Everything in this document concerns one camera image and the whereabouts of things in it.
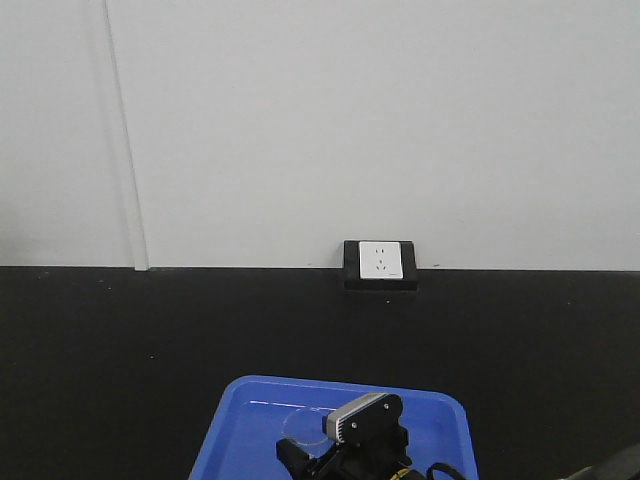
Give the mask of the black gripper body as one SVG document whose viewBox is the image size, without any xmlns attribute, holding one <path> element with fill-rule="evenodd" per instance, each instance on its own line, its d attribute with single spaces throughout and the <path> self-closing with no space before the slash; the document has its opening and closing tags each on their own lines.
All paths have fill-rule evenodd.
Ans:
<svg viewBox="0 0 640 480">
<path fill-rule="evenodd" d="M 411 471 L 408 443 L 407 429 L 396 426 L 357 445 L 334 444 L 310 460 L 304 478 L 401 479 Z"/>
</svg>

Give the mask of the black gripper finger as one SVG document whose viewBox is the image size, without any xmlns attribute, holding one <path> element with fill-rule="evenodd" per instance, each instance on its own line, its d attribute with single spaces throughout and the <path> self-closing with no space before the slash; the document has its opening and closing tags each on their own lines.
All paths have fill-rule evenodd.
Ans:
<svg viewBox="0 0 640 480">
<path fill-rule="evenodd" d="M 276 457 L 289 473 L 316 473 L 318 459 L 299 447 L 294 441 L 283 438 L 276 442 Z"/>
</svg>

